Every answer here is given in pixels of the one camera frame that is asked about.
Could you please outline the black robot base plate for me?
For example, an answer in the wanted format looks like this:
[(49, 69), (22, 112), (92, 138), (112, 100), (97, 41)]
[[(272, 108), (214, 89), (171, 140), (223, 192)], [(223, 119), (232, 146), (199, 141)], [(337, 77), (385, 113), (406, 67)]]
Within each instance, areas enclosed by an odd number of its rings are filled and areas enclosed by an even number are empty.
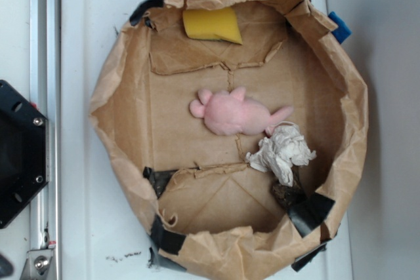
[(47, 118), (1, 80), (1, 228), (47, 184)]

